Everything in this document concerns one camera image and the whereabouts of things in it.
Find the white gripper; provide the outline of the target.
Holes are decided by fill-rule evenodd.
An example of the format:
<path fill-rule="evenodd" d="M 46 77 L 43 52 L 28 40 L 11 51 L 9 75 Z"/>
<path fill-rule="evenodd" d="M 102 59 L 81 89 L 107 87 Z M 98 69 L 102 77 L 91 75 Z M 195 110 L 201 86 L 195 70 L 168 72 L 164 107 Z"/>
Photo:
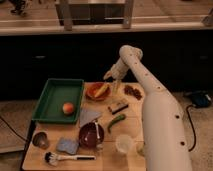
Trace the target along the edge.
<path fill-rule="evenodd" d="M 129 70 L 129 67 L 123 62 L 123 60 L 121 58 L 118 59 L 118 61 L 111 67 L 111 69 L 109 71 L 107 71 L 105 73 L 105 75 L 103 76 L 103 80 L 107 80 L 110 77 L 112 77 L 113 79 L 116 79 L 113 83 L 114 83 L 114 89 L 113 89 L 113 93 L 116 94 L 121 80 L 126 76 L 127 71 Z"/>

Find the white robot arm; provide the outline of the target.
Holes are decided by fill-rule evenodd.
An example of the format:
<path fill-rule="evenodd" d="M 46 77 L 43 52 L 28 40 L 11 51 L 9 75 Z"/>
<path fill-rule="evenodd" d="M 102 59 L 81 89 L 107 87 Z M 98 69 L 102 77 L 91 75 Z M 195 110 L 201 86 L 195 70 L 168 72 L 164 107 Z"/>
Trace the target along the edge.
<path fill-rule="evenodd" d="M 193 171 L 182 121 L 183 109 L 169 90 L 141 63 L 143 52 L 123 45 L 103 79 L 122 80 L 131 70 L 145 92 L 142 126 L 147 171 Z"/>

